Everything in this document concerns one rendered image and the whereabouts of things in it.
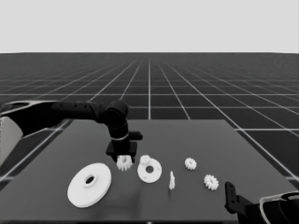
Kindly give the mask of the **white round carrier with pins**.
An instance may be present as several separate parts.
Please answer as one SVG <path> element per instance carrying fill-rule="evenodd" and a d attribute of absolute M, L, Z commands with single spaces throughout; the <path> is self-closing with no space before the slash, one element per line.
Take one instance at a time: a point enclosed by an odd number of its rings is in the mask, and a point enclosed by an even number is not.
<path fill-rule="evenodd" d="M 149 173 L 147 168 L 151 167 L 152 172 Z M 159 180 L 163 172 L 162 165 L 155 159 L 150 159 L 149 164 L 139 164 L 137 167 L 138 177 L 145 183 L 154 183 Z"/>

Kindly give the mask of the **large thick white disc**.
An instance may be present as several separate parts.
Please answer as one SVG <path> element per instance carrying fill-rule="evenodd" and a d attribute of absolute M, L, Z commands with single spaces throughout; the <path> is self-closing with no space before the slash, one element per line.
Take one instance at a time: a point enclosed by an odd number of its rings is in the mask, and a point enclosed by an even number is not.
<path fill-rule="evenodd" d="M 67 199 L 77 208 L 86 208 L 99 202 L 109 190 L 112 174 L 102 162 L 80 169 L 67 188 Z"/>

